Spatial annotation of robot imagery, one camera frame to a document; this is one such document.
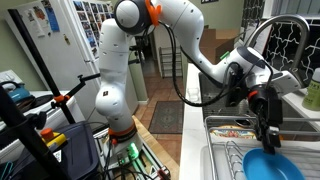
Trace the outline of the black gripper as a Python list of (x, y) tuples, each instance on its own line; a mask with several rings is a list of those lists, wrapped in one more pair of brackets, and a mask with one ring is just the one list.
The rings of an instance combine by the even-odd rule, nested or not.
[(254, 87), (248, 94), (248, 102), (257, 116), (256, 138), (267, 153), (274, 154), (281, 147), (278, 127), (283, 123), (282, 101), (273, 88)]

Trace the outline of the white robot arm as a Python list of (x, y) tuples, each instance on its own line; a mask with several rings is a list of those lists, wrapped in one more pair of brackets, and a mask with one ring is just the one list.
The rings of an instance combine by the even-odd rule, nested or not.
[(202, 12), (189, 0), (118, 0), (114, 17), (102, 23), (99, 43), (101, 84), (95, 106), (110, 124), (109, 136), (116, 152), (137, 140), (137, 128), (125, 100), (129, 46), (131, 40), (163, 25), (171, 44), (181, 46), (191, 62), (218, 87), (216, 100), (228, 97), (231, 103), (243, 99), (258, 116), (258, 139), (271, 153), (280, 145), (272, 133), (282, 117), (271, 111), (280, 97), (302, 87), (295, 72), (271, 67), (251, 44), (235, 48), (218, 64), (212, 64), (200, 50), (204, 30)]

